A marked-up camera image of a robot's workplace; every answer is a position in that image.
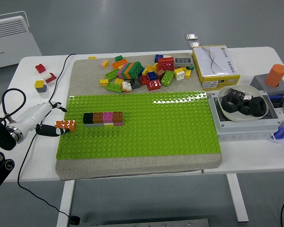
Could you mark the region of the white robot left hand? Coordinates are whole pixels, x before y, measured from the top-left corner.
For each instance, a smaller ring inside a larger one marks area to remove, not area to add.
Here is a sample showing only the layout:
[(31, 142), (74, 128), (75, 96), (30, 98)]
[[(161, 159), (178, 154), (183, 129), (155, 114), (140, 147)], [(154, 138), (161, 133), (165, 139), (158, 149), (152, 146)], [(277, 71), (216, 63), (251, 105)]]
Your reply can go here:
[(55, 108), (67, 112), (60, 102), (37, 104), (22, 113), (12, 125), (20, 131), (20, 135), (25, 139), (28, 132), (34, 130), (37, 124), (39, 124), (51, 110)]

